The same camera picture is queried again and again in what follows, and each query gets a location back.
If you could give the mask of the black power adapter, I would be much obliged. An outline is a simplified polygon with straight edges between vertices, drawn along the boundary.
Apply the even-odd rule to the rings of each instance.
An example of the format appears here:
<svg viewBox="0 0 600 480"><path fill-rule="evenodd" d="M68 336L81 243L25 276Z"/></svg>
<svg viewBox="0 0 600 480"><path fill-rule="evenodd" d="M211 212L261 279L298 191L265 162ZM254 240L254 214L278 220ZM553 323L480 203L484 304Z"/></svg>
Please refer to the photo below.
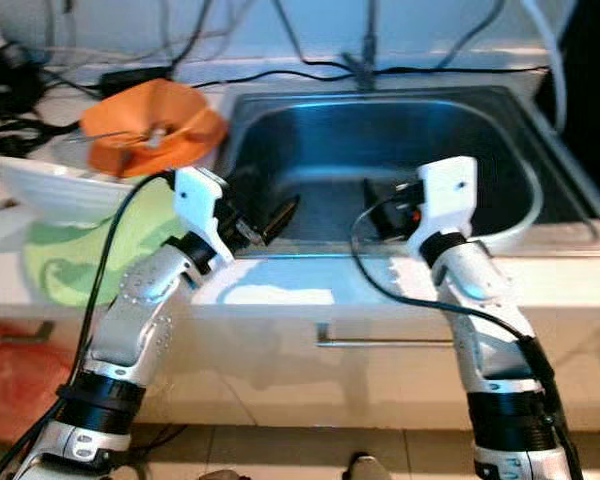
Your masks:
<svg viewBox="0 0 600 480"><path fill-rule="evenodd" d="M127 70L113 70L102 74L96 82L99 91L122 91L136 84L153 81L153 79L168 79L171 77L171 67L145 67Z"/></svg>

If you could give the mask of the red plastic bag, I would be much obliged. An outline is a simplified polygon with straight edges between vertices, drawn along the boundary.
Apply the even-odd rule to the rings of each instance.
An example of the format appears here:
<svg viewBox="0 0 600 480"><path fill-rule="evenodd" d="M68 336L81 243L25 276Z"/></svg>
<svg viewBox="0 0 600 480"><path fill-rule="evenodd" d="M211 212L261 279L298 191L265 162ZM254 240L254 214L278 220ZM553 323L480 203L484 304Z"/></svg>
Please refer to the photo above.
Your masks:
<svg viewBox="0 0 600 480"><path fill-rule="evenodd" d="M0 323L0 337L20 334ZM11 444L56 402L56 390L67 380L73 353L56 344L0 342L0 443Z"/></svg>

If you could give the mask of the metal spoon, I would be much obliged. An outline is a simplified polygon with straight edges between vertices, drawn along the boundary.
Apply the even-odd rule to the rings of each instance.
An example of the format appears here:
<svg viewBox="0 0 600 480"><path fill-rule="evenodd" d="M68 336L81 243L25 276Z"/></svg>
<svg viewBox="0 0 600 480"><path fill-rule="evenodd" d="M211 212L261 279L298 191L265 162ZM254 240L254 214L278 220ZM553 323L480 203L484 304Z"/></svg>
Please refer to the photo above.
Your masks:
<svg viewBox="0 0 600 480"><path fill-rule="evenodd" d="M102 134L71 134L64 143L68 145L99 145L108 148L159 148L169 133L167 125L154 125L144 132L116 131Z"/></svg>

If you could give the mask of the black charger block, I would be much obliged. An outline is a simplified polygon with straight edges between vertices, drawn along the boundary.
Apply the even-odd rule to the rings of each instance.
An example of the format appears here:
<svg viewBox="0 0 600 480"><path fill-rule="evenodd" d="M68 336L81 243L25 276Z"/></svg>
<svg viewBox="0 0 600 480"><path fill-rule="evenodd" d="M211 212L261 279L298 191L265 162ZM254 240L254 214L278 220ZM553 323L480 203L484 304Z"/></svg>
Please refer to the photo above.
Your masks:
<svg viewBox="0 0 600 480"><path fill-rule="evenodd" d="M26 113L41 97L39 69L29 51L0 31L0 113Z"/></svg>

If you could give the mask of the stainless steel sink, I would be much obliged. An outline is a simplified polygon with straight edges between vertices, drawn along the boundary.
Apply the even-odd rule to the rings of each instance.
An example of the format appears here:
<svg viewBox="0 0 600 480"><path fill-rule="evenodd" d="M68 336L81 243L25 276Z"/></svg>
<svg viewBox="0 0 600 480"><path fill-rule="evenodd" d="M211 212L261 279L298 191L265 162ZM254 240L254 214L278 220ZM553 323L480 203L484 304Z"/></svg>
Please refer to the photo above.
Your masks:
<svg viewBox="0 0 600 480"><path fill-rule="evenodd" d="M506 257L600 257L600 214L569 178L542 127L500 86L374 93L244 93L214 172L256 166L259 192L233 201L262 223L300 196L267 257L345 256L351 224L367 209L361 180L378 195L452 156L477 160L473 234Z"/></svg>

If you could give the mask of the orange bowl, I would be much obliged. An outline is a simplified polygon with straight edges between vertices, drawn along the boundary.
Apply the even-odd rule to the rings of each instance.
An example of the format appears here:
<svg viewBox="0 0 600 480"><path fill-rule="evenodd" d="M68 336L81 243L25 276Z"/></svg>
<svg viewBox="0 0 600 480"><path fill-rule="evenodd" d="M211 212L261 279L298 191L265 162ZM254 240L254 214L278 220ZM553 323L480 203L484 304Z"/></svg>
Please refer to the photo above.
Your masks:
<svg viewBox="0 0 600 480"><path fill-rule="evenodd" d="M210 120L227 124L203 92L169 79L152 79L91 106L82 113L79 124L84 134L102 134L144 132L154 125L167 125L172 131Z"/></svg>

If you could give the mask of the white kitchen cabinet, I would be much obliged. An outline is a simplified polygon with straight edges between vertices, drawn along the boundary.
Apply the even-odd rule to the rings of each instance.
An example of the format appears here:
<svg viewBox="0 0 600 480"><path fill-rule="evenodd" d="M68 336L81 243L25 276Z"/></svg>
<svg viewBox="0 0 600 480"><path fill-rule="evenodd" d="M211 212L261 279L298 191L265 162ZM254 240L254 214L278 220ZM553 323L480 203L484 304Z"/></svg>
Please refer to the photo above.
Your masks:
<svg viewBox="0 0 600 480"><path fill-rule="evenodd" d="M600 308L528 308L527 317L550 355L571 428L600 431ZM331 324L335 337L450 337L446 321L422 308L397 317L182 317L137 421L470 428L451 349L318 348L317 323Z"/></svg>

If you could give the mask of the white bowl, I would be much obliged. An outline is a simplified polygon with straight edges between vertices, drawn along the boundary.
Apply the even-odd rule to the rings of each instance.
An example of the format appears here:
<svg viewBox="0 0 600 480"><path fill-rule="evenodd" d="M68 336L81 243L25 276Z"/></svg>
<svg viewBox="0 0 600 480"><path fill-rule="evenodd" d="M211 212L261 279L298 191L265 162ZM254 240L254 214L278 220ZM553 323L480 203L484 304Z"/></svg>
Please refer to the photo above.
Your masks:
<svg viewBox="0 0 600 480"><path fill-rule="evenodd" d="M89 228L112 218L140 179L117 179L77 166L0 156L0 182L41 223Z"/></svg>

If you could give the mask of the black appliance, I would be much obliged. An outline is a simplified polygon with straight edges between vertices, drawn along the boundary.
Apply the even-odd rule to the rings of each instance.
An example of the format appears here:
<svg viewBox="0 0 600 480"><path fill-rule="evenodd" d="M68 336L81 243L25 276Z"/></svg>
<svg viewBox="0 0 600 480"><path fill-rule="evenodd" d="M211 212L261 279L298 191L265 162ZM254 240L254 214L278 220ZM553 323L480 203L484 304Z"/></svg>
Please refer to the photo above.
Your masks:
<svg viewBox="0 0 600 480"><path fill-rule="evenodd" d="M600 0L573 0L560 46L568 83L562 138L585 172L600 182Z"/></svg>

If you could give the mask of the orange plate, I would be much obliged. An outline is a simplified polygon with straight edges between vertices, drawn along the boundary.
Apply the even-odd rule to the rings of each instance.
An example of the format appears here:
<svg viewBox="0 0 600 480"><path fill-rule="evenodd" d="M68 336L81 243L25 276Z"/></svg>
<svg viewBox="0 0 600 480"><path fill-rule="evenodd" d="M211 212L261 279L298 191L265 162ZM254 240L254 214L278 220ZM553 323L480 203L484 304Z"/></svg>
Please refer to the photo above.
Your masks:
<svg viewBox="0 0 600 480"><path fill-rule="evenodd" d="M159 148L108 148L104 142L90 143L88 165L94 172L112 177L143 177L182 166L204 164L205 156L227 136L223 120L192 122L173 128Z"/></svg>

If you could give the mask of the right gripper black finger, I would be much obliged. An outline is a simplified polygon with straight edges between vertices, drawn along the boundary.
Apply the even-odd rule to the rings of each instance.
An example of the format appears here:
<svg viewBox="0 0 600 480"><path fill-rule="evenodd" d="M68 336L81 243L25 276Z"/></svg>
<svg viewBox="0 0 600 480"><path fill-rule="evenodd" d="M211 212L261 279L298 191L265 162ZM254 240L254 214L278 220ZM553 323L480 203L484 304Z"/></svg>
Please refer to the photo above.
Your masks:
<svg viewBox="0 0 600 480"><path fill-rule="evenodd" d="M370 182L369 178L361 180L361 195L365 205L367 205L367 220L373 227L390 227L391 220L384 207L387 205L387 198L378 195L376 187Z"/></svg>

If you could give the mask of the green plate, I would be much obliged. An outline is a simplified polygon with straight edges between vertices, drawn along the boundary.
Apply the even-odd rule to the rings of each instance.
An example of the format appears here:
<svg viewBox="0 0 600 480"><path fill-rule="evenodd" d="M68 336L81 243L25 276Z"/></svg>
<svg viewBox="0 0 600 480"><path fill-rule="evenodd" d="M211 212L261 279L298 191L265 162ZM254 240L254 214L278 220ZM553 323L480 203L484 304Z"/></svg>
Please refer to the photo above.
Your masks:
<svg viewBox="0 0 600 480"><path fill-rule="evenodd" d="M107 218L90 229L32 224L21 253L22 269L32 287L57 305L85 306L111 223ZM172 189L163 180L141 189L114 233L96 302L103 305L116 296L121 275L132 262L145 259L166 239L185 232L173 210Z"/></svg>

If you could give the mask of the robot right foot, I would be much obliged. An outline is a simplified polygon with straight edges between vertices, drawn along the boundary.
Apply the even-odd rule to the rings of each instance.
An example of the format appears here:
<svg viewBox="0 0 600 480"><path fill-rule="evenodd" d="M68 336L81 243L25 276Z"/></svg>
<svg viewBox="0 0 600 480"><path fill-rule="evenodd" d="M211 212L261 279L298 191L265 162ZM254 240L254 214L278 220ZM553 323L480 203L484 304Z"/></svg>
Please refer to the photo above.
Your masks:
<svg viewBox="0 0 600 480"><path fill-rule="evenodd" d="M372 454L355 454L341 480L393 480L392 474Z"/></svg>

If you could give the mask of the metal faucet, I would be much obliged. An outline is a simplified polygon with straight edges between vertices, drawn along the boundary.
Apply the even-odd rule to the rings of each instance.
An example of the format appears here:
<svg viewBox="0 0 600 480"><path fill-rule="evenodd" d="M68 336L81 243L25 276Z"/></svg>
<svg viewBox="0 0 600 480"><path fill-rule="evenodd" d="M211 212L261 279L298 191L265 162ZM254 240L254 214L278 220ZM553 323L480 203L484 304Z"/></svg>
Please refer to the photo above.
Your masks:
<svg viewBox="0 0 600 480"><path fill-rule="evenodd" d="M354 79L356 91L359 93L376 91L379 10L381 10L379 0L367 0L367 15L365 15L364 33L361 36L361 50L358 55L352 54L352 52L342 52L347 72Z"/></svg>

